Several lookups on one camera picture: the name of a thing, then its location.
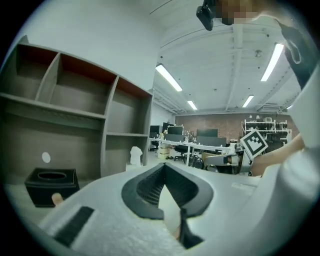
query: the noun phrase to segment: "computer monitor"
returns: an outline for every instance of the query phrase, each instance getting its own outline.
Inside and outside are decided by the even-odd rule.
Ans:
[[[181,134],[164,134],[164,140],[171,142],[183,142],[185,138]]]
[[[196,129],[196,136],[218,137],[218,129]]]
[[[182,135],[184,128],[182,126],[169,126],[168,134]]]
[[[205,146],[225,147],[227,144],[227,138],[225,137],[208,137],[208,136],[196,136],[196,143]]]
[[[149,134],[149,138],[157,139],[159,133],[151,131]]]
[[[150,125],[150,133],[160,134],[161,131],[162,131],[161,125]]]
[[[162,126],[162,132],[168,129],[168,126],[172,126],[172,123],[164,122]]]

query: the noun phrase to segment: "white figurine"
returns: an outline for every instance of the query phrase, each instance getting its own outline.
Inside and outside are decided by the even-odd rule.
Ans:
[[[131,159],[130,164],[134,166],[141,166],[141,155],[142,151],[137,146],[133,146],[130,151]]]

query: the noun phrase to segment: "ceiling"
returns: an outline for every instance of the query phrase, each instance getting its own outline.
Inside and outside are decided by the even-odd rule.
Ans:
[[[264,105],[286,109],[298,96],[298,81],[283,52],[269,79],[261,82],[275,43],[285,43],[274,19],[232,26],[215,21],[207,31],[196,17],[203,0],[138,1],[164,29],[158,63],[182,88],[177,92],[155,71],[154,102],[164,109],[177,115],[274,113],[277,110],[265,110]],[[242,108],[249,95],[253,100]]]

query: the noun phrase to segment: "person's arm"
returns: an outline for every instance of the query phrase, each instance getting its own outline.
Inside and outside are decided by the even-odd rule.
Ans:
[[[298,134],[290,143],[272,152],[257,156],[252,163],[251,172],[253,176],[263,175],[268,166],[283,163],[288,156],[302,150],[305,147],[304,141]]]

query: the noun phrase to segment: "air conditioner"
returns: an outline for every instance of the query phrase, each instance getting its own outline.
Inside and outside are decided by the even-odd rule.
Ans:
[[[281,110],[281,107],[280,106],[276,106],[276,105],[264,105],[262,107],[263,110],[274,110],[274,111],[279,111]]]

